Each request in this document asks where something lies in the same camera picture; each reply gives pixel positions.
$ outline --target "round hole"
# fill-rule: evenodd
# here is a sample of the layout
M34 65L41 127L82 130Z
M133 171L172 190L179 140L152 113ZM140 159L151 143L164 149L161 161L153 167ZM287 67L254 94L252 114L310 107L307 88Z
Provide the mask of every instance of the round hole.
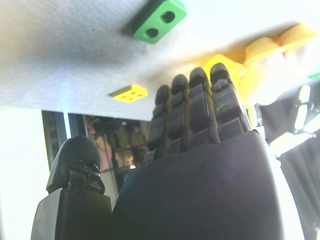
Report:
M159 34L159 31L155 28L149 28L147 31L145 31L145 35L148 37L148 38L155 38L156 36L158 36Z
M175 14L172 11L166 11L161 15L161 19L164 23L169 24L175 19Z

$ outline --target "ceiling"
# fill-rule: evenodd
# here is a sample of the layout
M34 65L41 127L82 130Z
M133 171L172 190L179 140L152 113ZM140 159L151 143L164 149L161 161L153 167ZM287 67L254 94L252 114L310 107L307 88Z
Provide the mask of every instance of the ceiling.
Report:
M257 36L301 21L318 30L316 2L184 0L187 17L151 45L130 31L148 0L0 0L0 105L150 120L157 88L203 56L241 61ZM131 84L149 96L110 97Z

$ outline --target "green object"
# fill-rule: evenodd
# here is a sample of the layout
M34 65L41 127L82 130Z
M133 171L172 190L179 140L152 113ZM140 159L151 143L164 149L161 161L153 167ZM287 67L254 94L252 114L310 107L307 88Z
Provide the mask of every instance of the green object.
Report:
M178 0L156 0L133 26L133 37L149 44L162 39L187 15Z
M320 79L320 72L309 76L309 78L310 78L311 80L318 80L318 79Z

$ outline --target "back of robotic hand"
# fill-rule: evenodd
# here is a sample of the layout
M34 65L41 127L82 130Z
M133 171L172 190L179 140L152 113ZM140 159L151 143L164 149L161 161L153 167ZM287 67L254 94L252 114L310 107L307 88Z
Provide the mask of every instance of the back of robotic hand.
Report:
M31 239L304 239L279 162L251 131L223 64L212 67L210 82L196 68L190 81L178 75L171 89L159 88L144 166L130 171L112 214L97 153L84 153L93 143L67 140Z

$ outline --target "yellow block with holes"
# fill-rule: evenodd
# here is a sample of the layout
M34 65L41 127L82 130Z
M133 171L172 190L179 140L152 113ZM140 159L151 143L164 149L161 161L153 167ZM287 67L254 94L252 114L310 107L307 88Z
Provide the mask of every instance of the yellow block with holes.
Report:
M148 90L137 85L126 86L112 93L114 100L128 104L146 96L148 96Z

